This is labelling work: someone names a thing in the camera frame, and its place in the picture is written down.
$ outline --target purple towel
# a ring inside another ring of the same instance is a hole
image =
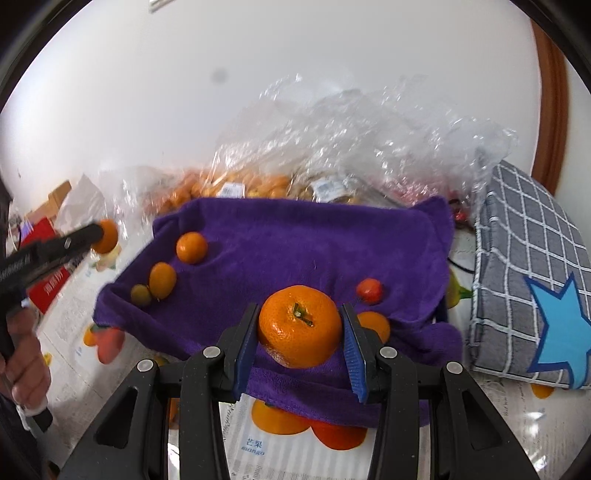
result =
[[[209,243],[205,261],[176,258],[180,235],[201,232]],[[217,342],[238,323],[250,302],[304,284],[328,294],[337,305],[356,302],[355,287],[367,277],[385,286],[373,307],[391,320],[389,345],[430,365],[461,360],[459,332],[433,323],[445,295],[447,254],[453,222],[442,198],[408,210],[328,205],[291,200],[200,199],[154,222],[154,240],[96,302],[95,322],[117,326],[145,346],[186,359]],[[129,291],[146,283],[151,267],[169,262],[178,280],[169,298],[145,310],[129,302]],[[247,393],[311,419],[375,427],[377,406],[359,404],[351,392],[342,349],[323,365],[284,368],[260,347]]]

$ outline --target person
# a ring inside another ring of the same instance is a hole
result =
[[[36,439],[23,428],[15,403],[35,409],[45,402],[51,374],[34,333],[35,314],[22,309],[7,319],[15,339],[15,352],[6,361],[0,356],[0,478],[40,480],[41,455]]]
[[[8,333],[17,338],[17,347],[8,362],[0,355],[0,375],[4,374],[12,384],[8,391],[6,382],[0,382],[0,393],[30,410],[41,405],[51,383],[49,367],[33,332],[35,321],[30,309],[22,309],[7,319]]]

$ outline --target wooden door frame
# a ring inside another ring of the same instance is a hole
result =
[[[564,163],[569,127],[566,59],[548,35],[532,21],[540,65],[540,126],[531,176],[554,195]]]

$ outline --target cherry tomato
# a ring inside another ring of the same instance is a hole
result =
[[[366,278],[357,285],[357,295],[368,305],[374,305],[382,301],[384,288],[379,280]]]

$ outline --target blue star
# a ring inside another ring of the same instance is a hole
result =
[[[570,388],[580,388],[587,378],[591,353],[591,322],[584,315],[573,274],[560,292],[553,292],[525,277],[538,304],[544,330],[529,373],[565,368]]]

